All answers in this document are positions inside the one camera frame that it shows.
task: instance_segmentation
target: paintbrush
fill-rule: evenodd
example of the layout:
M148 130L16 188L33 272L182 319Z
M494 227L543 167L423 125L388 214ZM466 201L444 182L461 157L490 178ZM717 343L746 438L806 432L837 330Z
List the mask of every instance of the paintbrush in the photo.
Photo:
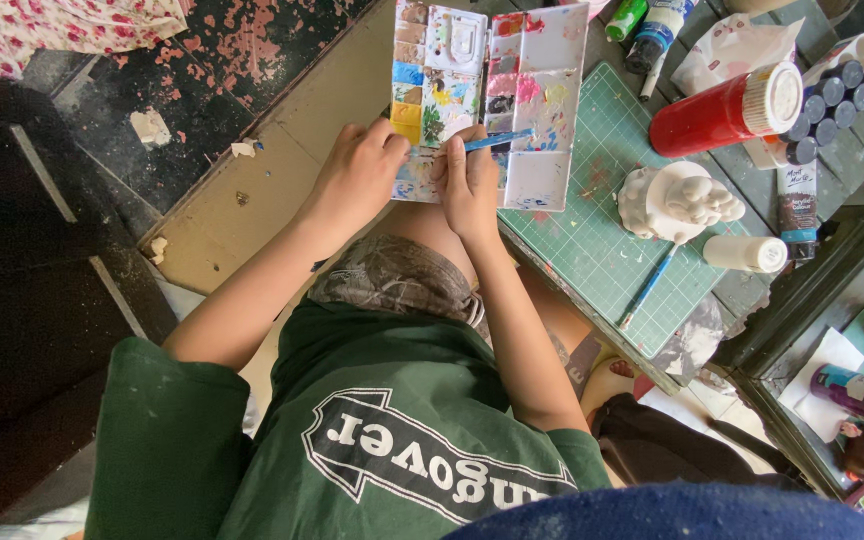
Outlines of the paintbrush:
M618 330L627 331L629 330L629 325L632 324L632 318L636 316L636 312L639 311L639 308L642 307L642 304L645 302L645 298L649 296L649 293L652 292L652 289L656 288L656 283L659 282L659 278L666 273L666 268L668 268L669 263L672 263L672 256L675 255L676 250L679 249L679 244L673 244L672 249L666 254L665 258L658 264L658 268L655 269L654 274L649 277L649 282L645 283L645 288L642 289L642 292L638 294L638 298L635 299L635 303L632 304L631 309L629 309L629 313L622 319L622 324L618 325Z
M465 153L473 152L474 150L479 150L481 148L486 148L489 146L495 146L497 144L502 144L503 142L511 142L516 139L524 139L527 137L532 137L536 134L536 130L534 128L522 129L521 131L512 131L509 133L502 133L493 136L487 136L486 138L480 138L479 140L471 140L465 143ZM424 157L424 158L440 158L446 154L445 148L438 148L432 150L432 153L427 153L431 148L413 148L412 156L413 157Z

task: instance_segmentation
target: purple paint bottle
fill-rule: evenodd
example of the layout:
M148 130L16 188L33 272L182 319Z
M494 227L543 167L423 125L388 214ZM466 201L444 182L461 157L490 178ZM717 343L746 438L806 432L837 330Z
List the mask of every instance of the purple paint bottle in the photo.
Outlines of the purple paint bottle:
M864 418L864 374L833 364L822 364L812 375L809 389L812 394Z

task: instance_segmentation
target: black floor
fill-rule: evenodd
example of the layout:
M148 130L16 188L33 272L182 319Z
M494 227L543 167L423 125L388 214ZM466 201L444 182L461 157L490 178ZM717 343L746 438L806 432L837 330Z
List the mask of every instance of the black floor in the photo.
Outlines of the black floor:
M38 51L21 84L47 93L102 166L141 237L242 138L373 0L198 0L189 30L115 55ZM172 133L143 145L129 116L158 111Z

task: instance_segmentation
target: hand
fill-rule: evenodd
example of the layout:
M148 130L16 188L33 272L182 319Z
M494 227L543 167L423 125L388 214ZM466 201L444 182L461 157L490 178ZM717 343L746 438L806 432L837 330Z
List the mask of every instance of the hand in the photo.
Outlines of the hand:
M464 144L486 138L482 124L462 129L446 141L446 155L432 165L432 179L444 183L445 221L462 242L498 238L498 165L490 148L466 155Z
M389 202L396 172L409 159L409 140L385 118L366 129L347 124L318 172L294 222L314 224L331 257Z

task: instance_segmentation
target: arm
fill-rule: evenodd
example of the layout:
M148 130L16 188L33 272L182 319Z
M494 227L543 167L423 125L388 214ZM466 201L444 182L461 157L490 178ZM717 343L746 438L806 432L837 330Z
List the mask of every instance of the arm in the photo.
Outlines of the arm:
M379 118L342 129L292 221L225 280L162 344L180 362L241 370L312 265L328 259L389 201L409 141Z
M495 362L511 411L516 419L546 432L571 428L588 433L569 376L499 236L498 166L489 149L468 156L463 149L463 140L485 136L483 126L453 136L433 176L445 178L445 219L462 240L485 291Z

